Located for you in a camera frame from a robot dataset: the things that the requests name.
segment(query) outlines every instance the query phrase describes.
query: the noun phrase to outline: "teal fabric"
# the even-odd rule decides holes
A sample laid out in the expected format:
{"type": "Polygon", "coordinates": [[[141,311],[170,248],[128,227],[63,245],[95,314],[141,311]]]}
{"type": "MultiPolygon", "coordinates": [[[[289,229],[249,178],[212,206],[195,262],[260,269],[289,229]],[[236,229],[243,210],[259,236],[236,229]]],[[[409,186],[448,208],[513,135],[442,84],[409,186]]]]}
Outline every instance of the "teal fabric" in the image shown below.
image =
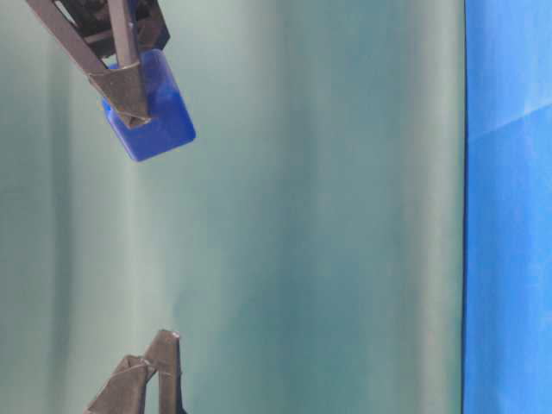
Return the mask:
{"type": "Polygon", "coordinates": [[[0,28],[3,409],[81,412],[166,327],[190,412],[460,413],[461,2],[162,6],[198,139],[140,165],[0,28]]]}

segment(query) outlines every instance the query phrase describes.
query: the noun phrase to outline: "blue plastic cube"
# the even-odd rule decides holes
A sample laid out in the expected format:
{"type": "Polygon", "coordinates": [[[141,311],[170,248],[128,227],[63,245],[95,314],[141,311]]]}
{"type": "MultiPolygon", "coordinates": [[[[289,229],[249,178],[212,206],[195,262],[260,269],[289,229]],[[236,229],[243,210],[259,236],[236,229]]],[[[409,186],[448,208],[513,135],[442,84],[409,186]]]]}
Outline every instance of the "blue plastic cube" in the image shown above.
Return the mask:
{"type": "Polygon", "coordinates": [[[130,158],[136,161],[147,160],[183,146],[196,137],[191,118],[163,52],[147,51],[142,54],[141,61],[152,121],[129,129],[107,100],[102,101],[108,122],[130,158]]]}

